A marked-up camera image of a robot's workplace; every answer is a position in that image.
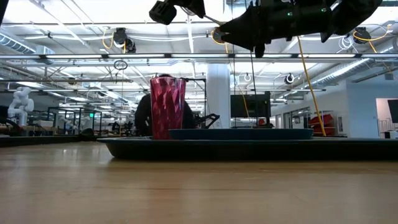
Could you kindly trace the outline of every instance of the dark hair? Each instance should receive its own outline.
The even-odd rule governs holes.
[[[169,74],[161,74],[161,75],[159,75],[158,77],[170,77],[170,78],[173,78],[173,76],[171,76],[171,75],[169,75]]]

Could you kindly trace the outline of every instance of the red plastic cup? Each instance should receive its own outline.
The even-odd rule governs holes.
[[[150,80],[153,139],[170,139],[170,129],[182,128],[185,86],[185,81],[179,78]]]

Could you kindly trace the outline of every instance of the pillar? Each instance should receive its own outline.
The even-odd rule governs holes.
[[[207,109],[206,113],[220,115],[220,119],[211,128],[230,128],[231,97],[229,92],[228,64],[207,65]]]

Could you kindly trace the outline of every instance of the black tray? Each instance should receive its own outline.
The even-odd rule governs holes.
[[[174,129],[169,133],[178,140],[298,140],[311,139],[313,129]]]
[[[398,141],[315,138],[288,141],[98,139],[120,159],[178,161],[397,160]]]

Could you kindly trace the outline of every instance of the black jacket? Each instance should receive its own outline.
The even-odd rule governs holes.
[[[144,97],[142,97],[141,101],[139,102],[137,111],[135,113],[134,124],[141,136],[152,135],[152,110],[150,103],[150,94],[147,94]],[[184,101],[182,128],[183,129],[195,128],[193,113],[186,101]]]

